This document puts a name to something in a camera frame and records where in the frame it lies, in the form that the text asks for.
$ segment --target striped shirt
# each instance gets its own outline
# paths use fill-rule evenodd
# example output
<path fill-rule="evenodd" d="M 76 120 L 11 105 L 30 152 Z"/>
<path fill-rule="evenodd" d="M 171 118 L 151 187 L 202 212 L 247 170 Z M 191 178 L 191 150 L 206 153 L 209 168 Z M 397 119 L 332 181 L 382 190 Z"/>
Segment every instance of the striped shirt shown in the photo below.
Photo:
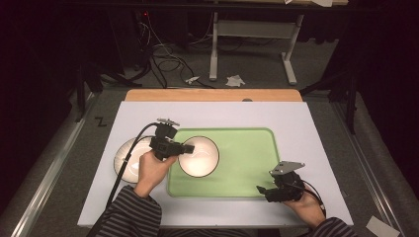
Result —
<path fill-rule="evenodd" d="M 135 237 L 251 237 L 246 229 L 173 229 L 159 231 L 161 207 L 152 198 L 139 197 L 133 187 L 125 186 L 105 211 L 102 225 L 96 236 Z M 332 217 L 307 233 L 309 237 L 355 237 L 357 234 L 341 219 Z"/>

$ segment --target white paper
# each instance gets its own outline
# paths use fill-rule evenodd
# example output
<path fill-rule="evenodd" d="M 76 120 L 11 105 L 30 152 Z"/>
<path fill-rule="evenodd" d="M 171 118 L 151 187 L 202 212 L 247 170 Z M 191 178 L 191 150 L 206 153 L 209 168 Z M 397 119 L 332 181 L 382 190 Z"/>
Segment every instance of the white paper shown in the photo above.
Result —
<path fill-rule="evenodd" d="M 331 7 L 333 0 L 311 0 L 311 2 L 318 4 L 322 7 Z"/>
<path fill-rule="evenodd" d="M 241 84 L 246 84 L 244 83 L 244 81 L 241 79 L 241 77 L 239 75 L 235 75 L 235 76 L 231 76 L 231 77 L 227 77 L 227 86 L 231 86 L 231 87 L 240 87 Z"/>
<path fill-rule="evenodd" d="M 198 78 L 200 78 L 200 77 L 199 76 L 198 77 L 192 77 L 188 80 L 185 80 L 185 82 L 188 83 L 189 85 L 191 85 L 194 81 L 198 80 Z"/>
<path fill-rule="evenodd" d="M 399 231 L 380 221 L 375 216 L 371 217 L 367 228 L 378 237 L 397 237 L 400 234 Z"/>

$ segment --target human hand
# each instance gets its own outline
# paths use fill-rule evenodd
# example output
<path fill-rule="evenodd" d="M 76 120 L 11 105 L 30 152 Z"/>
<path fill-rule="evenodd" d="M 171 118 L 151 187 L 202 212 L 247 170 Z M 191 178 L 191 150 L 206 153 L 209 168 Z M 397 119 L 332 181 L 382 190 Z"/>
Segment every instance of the human hand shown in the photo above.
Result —
<path fill-rule="evenodd" d="M 311 229 L 326 220 L 318 200 L 308 192 L 303 192 L 300 200 L 283 201 L 283 204 L 289 206 Z"/>
<path fill-rule="evenodd" d="M 157 159 L 150 150 L 139 157 L 138 183 L 134 192 L 142 198 L 147 198 L 151 191 L 164 179 L 170 166 L 176 162 L 177 156 L 171 156 L 165 161 Z"/>

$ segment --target metal rail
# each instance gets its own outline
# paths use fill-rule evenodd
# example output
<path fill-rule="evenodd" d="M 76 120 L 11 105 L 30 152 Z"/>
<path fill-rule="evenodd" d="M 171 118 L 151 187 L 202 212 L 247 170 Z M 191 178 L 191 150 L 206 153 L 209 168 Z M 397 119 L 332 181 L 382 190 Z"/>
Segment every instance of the metal rail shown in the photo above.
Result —
<path fill-rule="evenodd" d="M 96 100 L 97 98 L 93 96 L 93 93 L 91 93 L 87 99 L 87 113 L 93 108 L 94 102 L 96 102 Z M 67 161 L 68 153 L 70 152 L 78 134 L 80 133 L 84 122 L 84 118 L 77 122 L 74 130 L 71 132 L 62 150 L 52 161 L 21 220 L 13 231 L 12 237 L 30 236 L 31 230 L 35 226 L 37 219 L 49 198 L 49 195 L 52 193 L 52 190 L 58 181 L 59 175 L 61 174 L 65 162 Z"/>
<path fill-rule="evenodd" d="M 381 219 L 383 222 L 388 224 L 389 226 L 397 229 L 400 231 L 401 236 L 406 236 L 403 232 L 403 229 L 401 228 L 397 217 L 395 216 L 393 209 L 391 207 L 391 204 L 382 190 L 376 175 L 374 174 L 367 157 L 365 156 L 361 145 L 356 137 L 356 135 L 352 134 L 349 130 L 348 126 L 345 124 L 345 112 L 342 108 L 342 105 L 339 103 L 331 103 L 333 111 L 336 113 L 336 115 L 339 118 L 339 121 L 341 121 L 342 126 L 345 129 L 345 132 L 351 142 L 351 145 L 356 153 L 357 162 L 359 167 L 361 168 L 361 173 L 366 180 L 367 187 L 370 190 L 370 193 L 373 197 L 374 202 L 376 203 L 377 209 L 381 215 Z"/>

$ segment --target person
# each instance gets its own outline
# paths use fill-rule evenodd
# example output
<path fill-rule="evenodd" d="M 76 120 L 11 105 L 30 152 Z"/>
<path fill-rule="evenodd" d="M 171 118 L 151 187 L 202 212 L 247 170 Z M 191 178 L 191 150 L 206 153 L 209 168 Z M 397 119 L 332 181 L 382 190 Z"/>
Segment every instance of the person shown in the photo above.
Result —
<path fill-rule="evenodd" d="M 139 178 L 135 187 L 125 186 L 105 210 L 96 236 L 243 236 L 252 234 L 240 229 L 186 229 L 159 231 L 162 210 L 149 194 L 161 183 L 169 168 L 177 161 L 171 156 L 164 161 L 157 159 L 151 150 L 140 158 Z M 317 200 L 304 192 L 298 201 L 284 201 L 311 229 L 307 236 L 357 236 L 339 218 L 323 215 Z"/>

